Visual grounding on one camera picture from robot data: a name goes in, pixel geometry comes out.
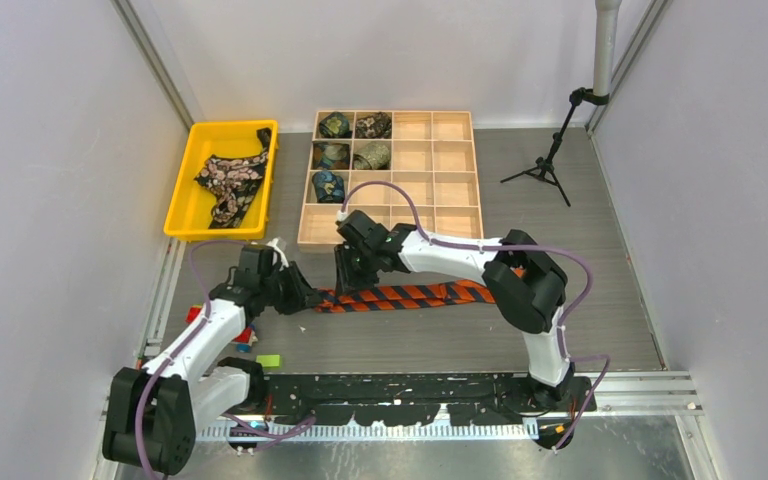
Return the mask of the orange navy striped tie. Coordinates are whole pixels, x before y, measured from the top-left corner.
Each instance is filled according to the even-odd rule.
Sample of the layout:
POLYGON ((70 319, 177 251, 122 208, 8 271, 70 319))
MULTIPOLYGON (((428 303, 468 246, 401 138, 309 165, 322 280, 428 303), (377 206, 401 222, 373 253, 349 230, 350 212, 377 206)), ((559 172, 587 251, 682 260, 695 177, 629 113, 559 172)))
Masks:
POLYGON ((365 313, 439 308, 464 304, 495 304, 490 290, 477 282, 458 279, 425 285, 375 286, 348 294, 320 289, 318 313, 365 313))

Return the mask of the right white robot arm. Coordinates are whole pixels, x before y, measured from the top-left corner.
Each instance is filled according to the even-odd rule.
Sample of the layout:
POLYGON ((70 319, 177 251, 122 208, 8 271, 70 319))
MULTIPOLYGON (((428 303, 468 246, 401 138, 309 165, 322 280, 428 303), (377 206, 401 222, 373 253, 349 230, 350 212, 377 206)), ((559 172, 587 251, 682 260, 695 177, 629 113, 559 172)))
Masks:
POLYGON ((375 286, 381 272, 473 281, 489 290, 502 317, 522 332, 534 403, 551 411, 570 398, 573 366, 559 341, 568 278, 528 234, 511 230, 502 238, 468 239, 404 223, 387 229, 360 210, 338 213, 336 230, 343 240, 335 249, 339 294, 375 286))

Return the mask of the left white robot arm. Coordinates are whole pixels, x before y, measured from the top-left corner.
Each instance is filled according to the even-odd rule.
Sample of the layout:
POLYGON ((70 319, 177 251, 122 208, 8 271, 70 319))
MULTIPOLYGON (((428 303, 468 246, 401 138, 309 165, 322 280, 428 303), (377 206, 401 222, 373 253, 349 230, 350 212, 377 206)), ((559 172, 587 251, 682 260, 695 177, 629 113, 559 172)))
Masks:
POLYGON ((116 373, 101 443, 105 459, 140 467, 150 479, 177 475, 199 433, 221 414, 234 406, 253 414, 265 405, 262 367, 219 356, 266 309, 292 315, 319 303, 284 249, 281 238, 244 243, 237 265, 204 292, 184 332, 144 366, 116 373))

